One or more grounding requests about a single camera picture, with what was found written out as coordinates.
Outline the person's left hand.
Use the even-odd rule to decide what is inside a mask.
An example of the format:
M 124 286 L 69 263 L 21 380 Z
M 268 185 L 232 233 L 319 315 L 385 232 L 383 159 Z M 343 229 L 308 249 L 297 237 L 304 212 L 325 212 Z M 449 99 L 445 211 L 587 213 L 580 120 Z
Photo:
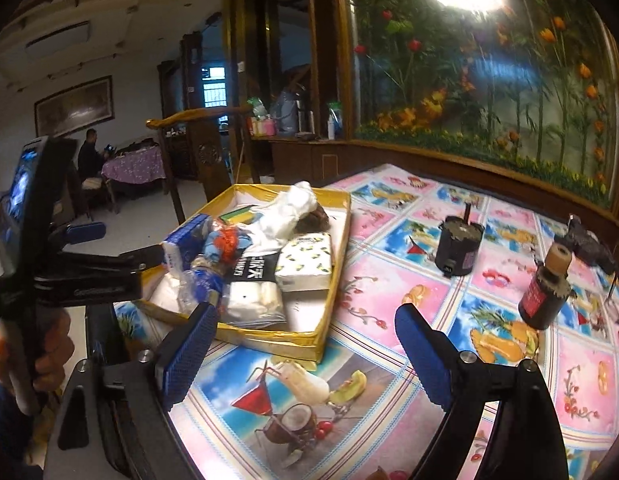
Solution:
M 74 343 L 69 336 L 71 319 L 64 309 L 55 310 L 54 322 L 45 333 L 42 342 L 44 353 L 36 360 L 36 377 L 33 382 L 38 392 L 53 392 L 63 383 L 64 366 L 74 352 Z M 14 392 L 9 379 L 10 350 L 8 342 L 0 336 L 0 384 Z

